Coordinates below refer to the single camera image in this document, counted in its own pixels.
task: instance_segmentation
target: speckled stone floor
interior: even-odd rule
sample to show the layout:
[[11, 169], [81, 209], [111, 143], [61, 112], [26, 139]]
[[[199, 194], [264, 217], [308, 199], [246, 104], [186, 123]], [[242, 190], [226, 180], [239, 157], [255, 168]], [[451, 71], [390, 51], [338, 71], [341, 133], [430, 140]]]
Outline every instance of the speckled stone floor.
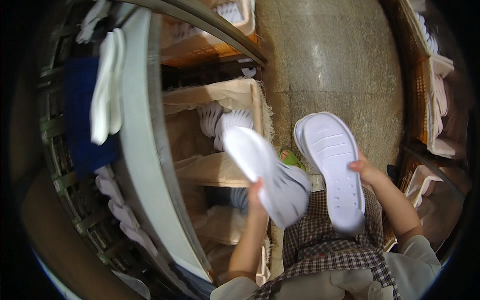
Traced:
[[[378, 0], [261, 0], [256, 2], [263, 72], [274, 112], [278, 151], [291, 149], [307, 167], [314, 190], [323, 180], [299, 153], [295, 122], [330, 111], [352, 130], [378, 168], [394, 164], [403, 131], [400, 66]], [[272, 278], [283, 271], [283, 231], [272, 225]]]

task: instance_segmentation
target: blue cloth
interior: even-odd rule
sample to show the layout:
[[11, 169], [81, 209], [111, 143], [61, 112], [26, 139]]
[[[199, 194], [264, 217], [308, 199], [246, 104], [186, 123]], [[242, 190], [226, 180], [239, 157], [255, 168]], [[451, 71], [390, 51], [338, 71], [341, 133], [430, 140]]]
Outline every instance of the blue cloth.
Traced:
[[73, 167], [79, 178], [117, 159], [112, 136], [102, 144], [90, 142], [90, 104], [96, 83], [98, 57], [65, 63], [63, 119]]

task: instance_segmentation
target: checkered apron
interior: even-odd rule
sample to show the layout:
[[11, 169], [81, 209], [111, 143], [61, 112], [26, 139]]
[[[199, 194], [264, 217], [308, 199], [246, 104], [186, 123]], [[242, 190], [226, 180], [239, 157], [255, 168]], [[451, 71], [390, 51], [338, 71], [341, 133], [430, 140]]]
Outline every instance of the checkered apron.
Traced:
[[313, 192], [307, 213], [285, 229], [283, 238], [283, 267], [285, 271], [264, 284], [254, 299], [269, 299], [279, 291], [283, 279], [332, 270], [370, 269], [373, 279], [383, 288], [393, 286], [393, 299], [400, 294], [383, 256], [382, 209], [375, 195], [365, 194], [366, 225], [353, 238], [338, 235], [332, 228], [326, 205], [326, 192]]

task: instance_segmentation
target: white shoe sole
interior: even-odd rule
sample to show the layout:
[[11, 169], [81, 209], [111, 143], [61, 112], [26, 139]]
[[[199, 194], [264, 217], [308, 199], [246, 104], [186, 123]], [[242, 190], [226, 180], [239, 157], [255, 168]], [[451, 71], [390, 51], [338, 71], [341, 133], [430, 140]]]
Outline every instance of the white shoe sole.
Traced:
[[348, 126], [337, 116], [320, 112], [299, 120], [294, 136], [300, 152], [325, 179], [328, 214], [335, 231], [360, 234], [365, 227], [365, 197], [360, 174], [348, 167], [359, 159]]

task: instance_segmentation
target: white shirt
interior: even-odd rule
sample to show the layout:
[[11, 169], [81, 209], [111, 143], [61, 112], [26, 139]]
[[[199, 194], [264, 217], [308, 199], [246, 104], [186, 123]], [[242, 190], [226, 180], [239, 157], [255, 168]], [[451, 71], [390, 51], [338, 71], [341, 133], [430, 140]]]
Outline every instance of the white shirt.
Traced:
[[[400, 253], [384, 253], [402, 300], [419, 299], [440, 272], [440, 262], [421, 235], [410, 238]], [[237, 277], [216, 288], [211, 300], [250, 300], [258, 285], [247, 277]], [[393, 286], [382, 288], [370, 269], [324, 271], [282, 280], [280, 291], [270, 299], [342, 300], [348, 291], [356, 300], [390, 300]]]

